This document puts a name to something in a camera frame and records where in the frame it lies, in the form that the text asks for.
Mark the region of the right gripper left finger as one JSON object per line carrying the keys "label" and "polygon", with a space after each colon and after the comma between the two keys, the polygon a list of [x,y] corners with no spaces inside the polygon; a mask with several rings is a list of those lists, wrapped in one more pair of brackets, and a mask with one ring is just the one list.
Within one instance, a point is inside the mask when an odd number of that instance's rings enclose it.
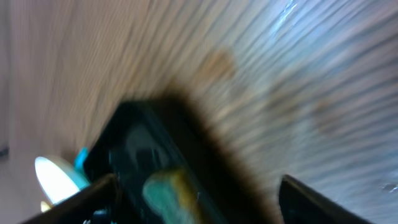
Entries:
{"label": "right gripper left finger", "polygon": [[113,223],[120,193],[117,178],[108,174],[50,210],[23,224]]}

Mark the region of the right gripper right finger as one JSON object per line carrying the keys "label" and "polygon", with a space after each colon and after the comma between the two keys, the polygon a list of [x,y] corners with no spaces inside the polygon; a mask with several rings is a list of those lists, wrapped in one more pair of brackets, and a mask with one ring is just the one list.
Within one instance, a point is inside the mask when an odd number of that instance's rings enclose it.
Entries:
{"label": "right gripper right finger", "polygon": [[279,207],[285,224],[370,224],[290,175],[281,179]]}

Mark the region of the white plate top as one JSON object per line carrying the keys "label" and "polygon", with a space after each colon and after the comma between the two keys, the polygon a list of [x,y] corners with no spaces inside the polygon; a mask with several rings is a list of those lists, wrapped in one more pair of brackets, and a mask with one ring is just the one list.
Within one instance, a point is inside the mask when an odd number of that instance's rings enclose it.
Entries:
{"label": "white plate top", "polygon": [[37,157],[34,166],[37,180],[52,204],[60,203],[80,191],[67,173],[50,159]]}

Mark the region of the green yellow sponge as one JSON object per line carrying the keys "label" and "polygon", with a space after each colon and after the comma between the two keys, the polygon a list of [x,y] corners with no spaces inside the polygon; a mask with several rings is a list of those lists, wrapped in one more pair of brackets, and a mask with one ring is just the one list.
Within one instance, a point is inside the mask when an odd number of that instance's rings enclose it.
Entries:
{"label": "green yellow sponge", "polygon": [[152,174],[144,183],[142,196],[149,208],[165,224],[203,224],[206,222],[200,192],[187,172],[172,169]]}

